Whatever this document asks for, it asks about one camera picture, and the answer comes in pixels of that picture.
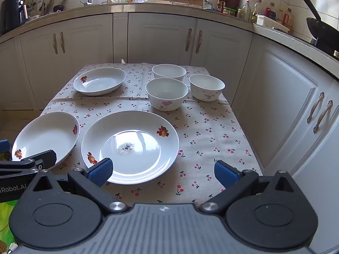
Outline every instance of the cherry print tablecloth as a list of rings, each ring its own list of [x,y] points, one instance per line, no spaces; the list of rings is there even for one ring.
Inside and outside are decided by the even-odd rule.
[[[85,71],[99,67],[123,69],[127,78],[117,90],[100,97],[88,97],[73,88],[73,81]],[[64,111],[80,123],[76,146],[65,161],[52,171],[64,174],[75,167],[87,168],[81,155],[81,142],[89,127],[98,119],[124,110],[154,112],[167,119],[179,135],[180,151],[172,167],[160,177],[138,185],[106,183],[103,189],[122,201],[145,203],[203,203],[224,188],[214,177],[214,163],[222,159],[238,170],[252,169],[261,174],[257,160],[235,118],[231,107],[221,95],[217,101],[196,100],[190,92],[182,106],[172,112],[154,109],[148,100],[145,85],[153,79],[152,67],[142,64],[87,65],[46,106],[42,114]],[[208,74],[205,68],[184,67],[189,76]]]

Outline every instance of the blue gripper pad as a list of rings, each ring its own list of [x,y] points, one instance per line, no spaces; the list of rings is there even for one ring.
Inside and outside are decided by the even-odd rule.
[[[227,188],[236,183],[242,177],[242,173],[222,160],[218,160],[214,164],[214,176]]]
[[[111,159],[105,158],[85,172],[87,173],[87,178],[91,182],[101,187],[113,174],[113,162]]]
[[[4,139],[0,141],[0,154],[4,152],[8,152],[11,149],[11,143]]]

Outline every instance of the black air fryer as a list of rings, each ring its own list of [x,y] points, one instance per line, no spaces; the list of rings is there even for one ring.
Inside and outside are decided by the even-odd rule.
[[[5,0],[0,9],[0,35],[20,27],[28,18],[23,0]]]

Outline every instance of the silver screw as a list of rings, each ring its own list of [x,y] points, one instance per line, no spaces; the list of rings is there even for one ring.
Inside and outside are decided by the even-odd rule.
[[[216,203],[203,203],[202,208],[206,211],[214,211],[219,208],[219,206]]]
[[[113,211],[121,211],[123,209],[125,209],[126,204],[122,203],[122,202],[113,202],[110,203],[109,208]]]

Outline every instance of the bowl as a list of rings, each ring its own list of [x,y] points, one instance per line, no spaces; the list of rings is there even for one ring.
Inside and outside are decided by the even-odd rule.
[[[160,64],[152,68],[154,78],[169,77],[182,81],[186,75],[183,67],[171,64]]]
[[[85,134],[81,153],[87,167],[108,157],[114,169],[108,182],[140,184],[166,172],[179,151],[174,127],[146,111],[120,111],[95,122]]]
[[[218,99],[225,83],[220,79],[206,75],[193,74],[189,77],[192,95],[201,101],[211,102]]]
[[[113,92],[126,79],[126,73],[118,68],[98,68],[79,75],[73,82],[78,92],[89,96],[97,96]]]
[[[152,106],[160,111],[173,111],[179,108],[189,89],[181,81],[173,78],[155,78],[146,84]]]
[[[53,150],[60,164],[71,152],[79,137],[79,122],[66,112],[51,112],[31,121],[15,139],[13,161]]]

